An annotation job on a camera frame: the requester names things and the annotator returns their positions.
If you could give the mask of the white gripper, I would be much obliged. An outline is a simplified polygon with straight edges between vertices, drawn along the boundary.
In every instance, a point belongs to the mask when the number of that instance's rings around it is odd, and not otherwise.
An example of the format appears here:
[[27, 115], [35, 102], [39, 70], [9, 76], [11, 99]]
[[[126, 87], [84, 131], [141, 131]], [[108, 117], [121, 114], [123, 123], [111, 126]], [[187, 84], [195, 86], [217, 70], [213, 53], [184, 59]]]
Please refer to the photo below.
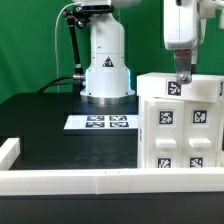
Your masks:
[[199, 39], [199, 0], [164, 0], [163, 30], [167, 50], [174, 51], [178, 84], [192, 81], [191, 51]]

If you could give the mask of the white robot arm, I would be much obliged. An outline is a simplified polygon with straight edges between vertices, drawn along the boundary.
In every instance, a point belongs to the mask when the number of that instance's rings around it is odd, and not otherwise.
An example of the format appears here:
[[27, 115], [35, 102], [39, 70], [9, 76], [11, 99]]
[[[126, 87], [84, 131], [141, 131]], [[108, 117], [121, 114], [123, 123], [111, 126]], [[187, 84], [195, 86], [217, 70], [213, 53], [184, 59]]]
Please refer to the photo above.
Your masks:
[[[130, 70], [125, 65], [123, 26], [112, 12], [138, 5], [142, 0], [72, 0], [75, 25], [90, 25], [91, 63], [85, 73], [81, 99], [99, 104], [117, 104], [134, 97]], [[200, 0], [164, 0], [165, 48], [174, 52], [176, 81], [192, 81], [192, 67], [198, 45]]]

